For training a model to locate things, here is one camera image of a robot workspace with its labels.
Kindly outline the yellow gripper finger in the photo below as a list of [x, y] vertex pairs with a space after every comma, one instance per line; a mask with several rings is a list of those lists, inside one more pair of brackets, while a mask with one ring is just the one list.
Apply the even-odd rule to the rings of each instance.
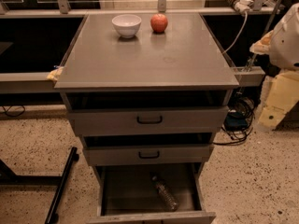
[[258, 123], [275, 129], [299, 102], [299, 73], [285, 71], [275, 77], [266, 76], [260, 99]]

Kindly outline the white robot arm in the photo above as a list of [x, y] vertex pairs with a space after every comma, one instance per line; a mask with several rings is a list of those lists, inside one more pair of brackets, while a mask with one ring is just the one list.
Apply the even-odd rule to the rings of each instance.
[[249, 48], [258, 55], [268, 55], [280, 69], [271, 79], [258, 123], [275, 129], [299, 102], [299, 4], [291, 6], [275, 28]]

